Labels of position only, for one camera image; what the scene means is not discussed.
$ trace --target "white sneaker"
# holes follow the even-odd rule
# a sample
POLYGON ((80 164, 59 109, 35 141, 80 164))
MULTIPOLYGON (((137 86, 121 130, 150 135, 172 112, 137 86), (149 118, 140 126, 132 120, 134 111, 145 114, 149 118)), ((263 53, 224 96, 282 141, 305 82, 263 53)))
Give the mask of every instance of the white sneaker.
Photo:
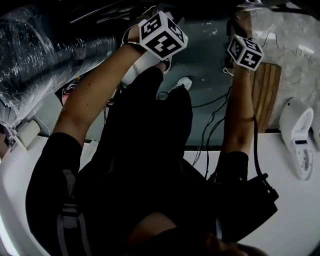
POLYGON ((176 84, 176 86, 173 87, 173 88, 169 91, 169 93, 170 93, 172 90, 179 88, 180 86, 184 86, 184 88, 186 88, 186 90, 189 91, 191 85, 192 85, 192 81, 190 80, 189 77, 185 76, 185 77, 181 78, 181 79, 178 81, 178 83, 176 84))
POLYGON ((172 61, 172 56, 162 61, 167 67, 166 70, 163 72, 164 75, 168 73, 169 70, 171 69, 171 61, 172 61))

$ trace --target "black sleeve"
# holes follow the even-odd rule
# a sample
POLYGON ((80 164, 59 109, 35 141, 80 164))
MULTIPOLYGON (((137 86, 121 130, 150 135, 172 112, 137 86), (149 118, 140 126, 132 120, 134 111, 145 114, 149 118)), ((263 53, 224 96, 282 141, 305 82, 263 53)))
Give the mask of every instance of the black sleeve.
POLYGON ((26 192, 25 209, 31 233, 50 255, 60 255, 57 217, 66 196, 64 169, 77 176, 81 145, 70 135, 54 133, 37 161, 26 192))
POLYGON ((209 180, 217 183, 247 181, 249 157, 241 151, 230 152, 219 158, 215 172, 209 180))

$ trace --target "person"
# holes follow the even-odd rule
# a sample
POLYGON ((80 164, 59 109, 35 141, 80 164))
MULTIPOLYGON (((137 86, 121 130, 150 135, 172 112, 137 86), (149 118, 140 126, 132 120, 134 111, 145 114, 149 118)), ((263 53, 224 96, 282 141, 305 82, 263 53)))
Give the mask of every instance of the person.
MULTIPOLYGON (((132 42, 139 34, 133 28, 128 37, 132 42)), ((167 61, 120 94, 92 160, 79 171, 89 127, 142 54, 122 45, 68 97, 27 189, 31 233, 53 256, 265 255, 216 237, 213 178, 183 159, 193 118, 191 80, 184 77, 166 100, 156 100, 167 61)), ((253 115, 249 72, 235 64, 219 183, 247 180, 253 115)))

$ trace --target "fiducial marker cube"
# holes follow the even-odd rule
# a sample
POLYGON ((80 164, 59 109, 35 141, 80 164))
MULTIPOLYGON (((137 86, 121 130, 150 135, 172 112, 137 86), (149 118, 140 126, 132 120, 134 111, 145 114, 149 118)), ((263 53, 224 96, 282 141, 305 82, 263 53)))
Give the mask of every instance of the fiducial marker cube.
POLYGON ((188 37, 163 12, 139 23, 140 45, 161 61, 187 47, 188 37))
POLYGON ((236 34, 227 51, 238 65, 253 71, 258 68, 264 58, 264 52, 260 45, 236 34))

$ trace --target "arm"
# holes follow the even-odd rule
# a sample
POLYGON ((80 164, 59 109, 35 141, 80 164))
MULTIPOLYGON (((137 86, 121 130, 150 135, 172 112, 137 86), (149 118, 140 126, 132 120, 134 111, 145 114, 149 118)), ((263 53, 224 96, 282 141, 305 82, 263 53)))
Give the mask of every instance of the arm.
POLYGON ((123 45, 87 75, 68 97, 53 133, 65 133, 84 145, 87 131, 108 103, 117 85, 142 55, 131 45, 123 45))
POLYGON ((226 108, 221 155, 239 151, 249 155, 254 135, 253 116, 250 72, 234 64, 233 85, 226 108))

